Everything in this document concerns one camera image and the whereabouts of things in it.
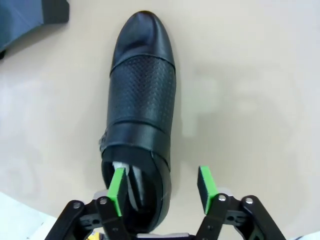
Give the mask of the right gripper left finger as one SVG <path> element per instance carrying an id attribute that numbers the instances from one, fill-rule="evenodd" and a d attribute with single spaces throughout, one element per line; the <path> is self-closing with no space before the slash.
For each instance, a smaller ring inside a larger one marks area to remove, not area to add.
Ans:
<path id="1" fill-rule="evenodd" d="M 109 240 L 130 240 L 123 221 L 128 183 L 125 168 L 117 168 L 107 195 L 84 204 L 67 203 L 47 235 L 48 240 L 86 240 L 94 229 L 103 228 Z"/>

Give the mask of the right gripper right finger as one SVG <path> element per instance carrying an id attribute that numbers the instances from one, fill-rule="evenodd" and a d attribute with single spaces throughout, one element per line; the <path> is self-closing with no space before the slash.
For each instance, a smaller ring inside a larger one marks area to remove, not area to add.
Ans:
<path id="1" fill-rule="evenodd" d="M 196 240 L 217 240 L 223 225 L 230 225 L 244 240 L 284 240 L 281 230 L 254 195 L 237 200 L 219 193 L 208 166 L 198 168 L 197 187 L 205 217 Z"/>

